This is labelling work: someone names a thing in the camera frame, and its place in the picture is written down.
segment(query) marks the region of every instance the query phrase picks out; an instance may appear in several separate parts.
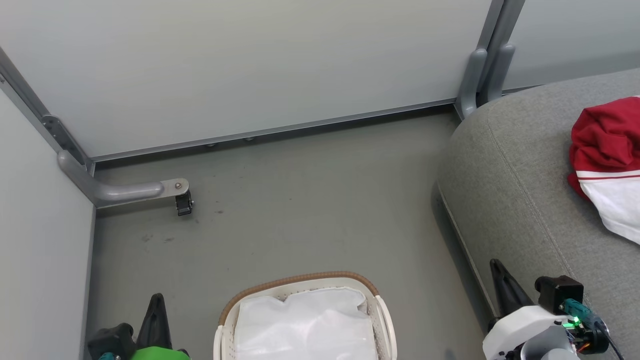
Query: gray floor trim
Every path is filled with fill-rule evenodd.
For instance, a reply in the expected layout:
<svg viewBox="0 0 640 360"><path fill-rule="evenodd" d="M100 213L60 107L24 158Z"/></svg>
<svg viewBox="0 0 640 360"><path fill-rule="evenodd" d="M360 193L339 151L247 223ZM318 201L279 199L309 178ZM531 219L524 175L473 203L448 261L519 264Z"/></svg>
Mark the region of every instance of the gray floor trim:
<svg viewBox="0 0 640 360"><path fill-rule="evenodd" d="M273 129L250 131L248 133L241 133L241 134L235 134L235 135L226 135L226 136L217 136L217 137L214 137L214 138L193 140L193 141L190 141L190 142L182 142L182 143L175 143L175 144L171 144L171 145L162 145L162 146L156 146L156 147L149 147L147 149L118 152L116 154L108 154L108 155L96 156L96 157L90 158L90 160L92 162L94 162L94 163L99 163L99 162L102 162L102 161L117 160L117 159L122 159L122 158L131 158L131 157L134 157L134 156L153 154L155 152L179 150L179 149L185 149L187 147L209 145L211 143L227 142L227 141L231 141L231 140L252 138L254 136L262 136L262 135L269 135L269 134L275 134L275 133L283 133L285 131L306 129L306 128L309 128L309 127L323 126L323 125L329 125L329 124L337 124L339 122L362 120L362 119L368 119L368 118L373 118L373 117L379 117L379 116L383 116L383 115L392 115L392 114L397 114L397 113L403 113L403 112L406 112L406 111L420 110L420 109L431 108L431 107L434 107L434 106L453 104L454 102L456 102L455 99L445 99L445 100L439 100L439 101L431 101L431 102L425 102L423 104L401 106L399 108L392 108L392 109L380 110L380 111L372 111L370 113L363 113L363 114L358 114L358 115L349 115L349 116L336 117L336 118L327 119L327 120L318 120L318 121L306 122L306 123L302 123L302 124L274 127Z"/></svg>

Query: gray sofa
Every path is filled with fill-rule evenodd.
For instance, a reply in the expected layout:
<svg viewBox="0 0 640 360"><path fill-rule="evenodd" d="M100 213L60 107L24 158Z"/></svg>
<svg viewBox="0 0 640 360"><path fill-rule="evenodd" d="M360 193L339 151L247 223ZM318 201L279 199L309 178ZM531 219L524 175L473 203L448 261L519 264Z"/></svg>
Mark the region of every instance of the gray sofa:
<svg viewBox="0 0 640 360"><path fill-rule="evenodd" d="M640 245L610 233L566 180L570 132L582 109L633 95L640 95L640 69L485 104L453 134L438 187L492 309L491 258L534 300L537 277L569 275L584 284L586 304L623 355L640 359ZM588 357L600 358L617 359L611 350Z"/></svg>

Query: orange wire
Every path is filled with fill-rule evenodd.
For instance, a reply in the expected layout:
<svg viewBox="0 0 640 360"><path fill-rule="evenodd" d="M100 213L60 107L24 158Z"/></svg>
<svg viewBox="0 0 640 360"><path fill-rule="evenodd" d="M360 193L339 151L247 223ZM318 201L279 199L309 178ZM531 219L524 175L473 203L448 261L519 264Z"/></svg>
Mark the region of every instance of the orange wire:
<svg viewBox="0 0 640 360"><path fill-rule="evenodd" d="M586 343L586 344L584 344L583 346L581 346L581 347L578 349L578 352L582 352L584 349L588 348L590 345L591 345L591 343Z"/></svg>

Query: white wall panel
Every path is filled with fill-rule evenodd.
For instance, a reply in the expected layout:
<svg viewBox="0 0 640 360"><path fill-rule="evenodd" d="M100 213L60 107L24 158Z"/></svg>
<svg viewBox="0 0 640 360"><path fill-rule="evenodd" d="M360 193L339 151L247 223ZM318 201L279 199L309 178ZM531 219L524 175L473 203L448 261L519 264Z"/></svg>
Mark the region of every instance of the white wall panel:
<svg viewBox="0 0 640 360"><path fill-rule="evenodd" d="M0 124L2 357L79 359L93 204L1 90Z"/></svg>
<svg viewBox="0 0 640 360"><path fill-rule="evenodd" d="M527 0L504 89L640 67L640 1Z"/></svg>
<svg viewBox="0 0 640 360"><path fill-rule="evenodd" d="M490 0L6 0L0 46L91 157L456 97Z"/></svg>

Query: white robot part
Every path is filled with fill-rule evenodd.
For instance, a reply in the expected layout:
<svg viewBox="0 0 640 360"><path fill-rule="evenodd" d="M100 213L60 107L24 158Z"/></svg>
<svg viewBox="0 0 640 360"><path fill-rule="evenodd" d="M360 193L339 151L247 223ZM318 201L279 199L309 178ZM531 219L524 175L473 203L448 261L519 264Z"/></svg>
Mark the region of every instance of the white robot part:
<svg viewBox="0 0 640 360"><path fill-rule="evenodd" d="M502 360L509 351L549 329L554 322L568 319L568 315L554 315L537 305L521 307L495 323L484 338L484 356L487 360ZM560 339L565 339L568 343L564 329L561 330L563 333Z"/></svg>
<svg viewBox="0 0 640 360"><path fill-rule="evenodd" d="M551 325L547 330L527 340L520 352L520 359L579 360L575 347L569 341L562 325Z"/></svg>

